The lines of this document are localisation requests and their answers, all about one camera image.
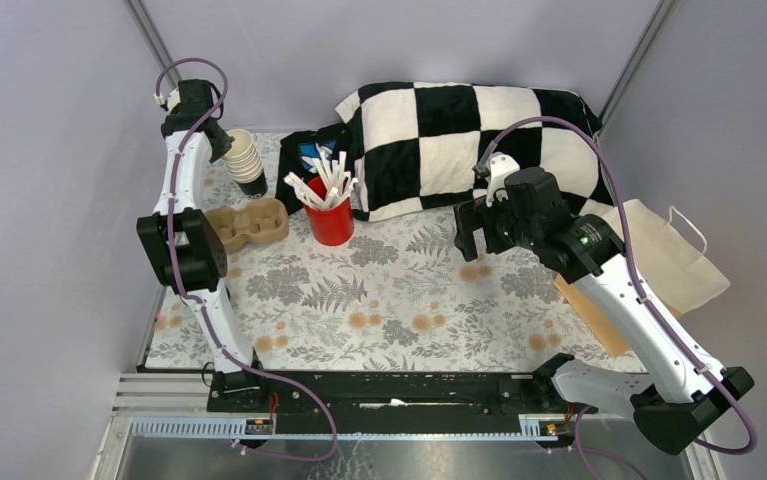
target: bag handle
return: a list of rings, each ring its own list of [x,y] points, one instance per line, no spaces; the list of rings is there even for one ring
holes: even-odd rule
[[[692,228],[692,230],[695,230],[695,233],[699,237],[701,237],[701,241],[704,242],[704,248],[701,249],[701,255],[699,255],[698,258],[696,258],[695,261],[692,262],[692,263],[695,263],[698,260],[701,260],[701,258],[704,257],[704,254],[707,253],[707,237],[705,237],[704,234],[701,233],[701,230],[698,230],[698,227],[696,227],[694,223],[692,223],[688,218],[686,218],[686,215],[680,213],[680,210],[675,208],[674,205],[669,205],[669,221],[668,221],[668,223],[666,223],[666,225],[671,225],[672,224],[672,219],[674,218],[673,215],[675,213],[678,214],[678,216],[680,218],[682,218],[683,221],[686,222],[686,224],[689,225]]]

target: stack of paper cups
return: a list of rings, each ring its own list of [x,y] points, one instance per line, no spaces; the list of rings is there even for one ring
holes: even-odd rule
[[[250,132],[238,128],[228,130],[227,135],[233,139],[233,146],[224,154],[224,165],[227,166],[230,177],[245,195],[251,198],[265,195],[268,183],[265,181],[262,160]]]

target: paper bag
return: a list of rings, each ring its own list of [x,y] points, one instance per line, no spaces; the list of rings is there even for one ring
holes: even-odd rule
[[[628,200],[624,206],[636,267],[672,315],[680,317],[721,295],[730,286],[724,274],[704,256],[707,239],[674,206],[669,207],[668,221],[648,210],[639,200]],[[700,252],[672,226],[675,213],[701,238],[704,246]],[[602,217],[624,239],[618,209],[613,208]],[[577,288],[560,276],[554,284],[610,355],[617,357],[630,350],[612,321]]]

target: white paper bag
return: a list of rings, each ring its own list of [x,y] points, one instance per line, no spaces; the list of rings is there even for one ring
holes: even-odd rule
[[[675,310],[686,313],[719,296],[730,281],[704,254],[707,239],[674,206],[669,207],[669,220],[648,210],[638,199],[624,203],[630,227],[633,257],[636,267],[660,299]],[[699,252],[672,226],[677,213],[704,243]],[[618,209],[602,215],[622,239]]]

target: floral tablecloth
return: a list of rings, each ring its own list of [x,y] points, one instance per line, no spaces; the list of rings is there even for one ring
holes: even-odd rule
[[[255,135],[268,196],[283,136]],[[220,160],[204,187],[204,210],[248,201]],[[289,225],[280,242],[228,254],[233,308],[269,369],[528,372],[569,352],[643,370],[633,353],[607,354],[530,252],[463,261],[451,208],[356,222],[339,247],[318,244],[303,211]],[[199,369],[210,360],[194,315],[169,289],[145,366]]]

